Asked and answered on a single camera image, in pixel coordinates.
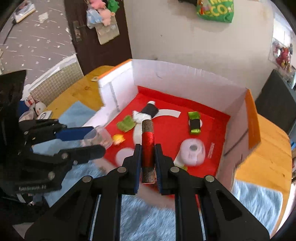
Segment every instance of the orange edge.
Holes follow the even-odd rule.
[[[107,71],[107,72],[103,73],[102,75],[100,75],[100,76],[99,76],[99,79],[105,77],[106,75],[110,74],[112,71],[118,69],[119,67],[125,65],[126,63],[128,63],[128,62],[130,62],[130,61],[132,61],[132,59],[128,59],[128,60],[122,62],[121,64],[116,65],[114,68],[112,68],[112,69],[110,69],[109,71]]]
[[[257,109],[251,91],[248,89],[244,98],[246,102],[248,127],[249,127],[249,150],[261,142],[260,128]]]

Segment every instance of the door handle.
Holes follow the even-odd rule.
[[[82,26],[79,26],[79,22],[77,20],[73,21],[73,28],[74,28],[76,42],[82,41],[81,32],[80,32],[80,28],[82,27],[85,27],[85,24]]]

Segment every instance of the white wall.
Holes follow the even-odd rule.
[[[204,69],[251,89],[256,98],[275,65],[268,60],[273,12],[267,3],[234,0],[231,24],[205,21],[178,0],[124,2],[133,58]]]

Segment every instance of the black cable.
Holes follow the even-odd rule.
[[[5,38],[3,44],[6,43],[6,41],[7,41],[7,39],[8,39],[8,36],[10,35],[11,30],[13,29],[13,27],[14,27],[16,24],[17,24],[17,23],[16,23],[16,21],[15,21],[15,19],[14,19],[14,20],[12,21],[12,27],[11,27],[11,29],[9,30],[9,32],[8,32],[8,34],[7,34],[7,36],[6,36],[6,38]]]

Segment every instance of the green bag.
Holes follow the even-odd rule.
[[[231,23],[233,0],[197,0],[197,15],[206,20]]]

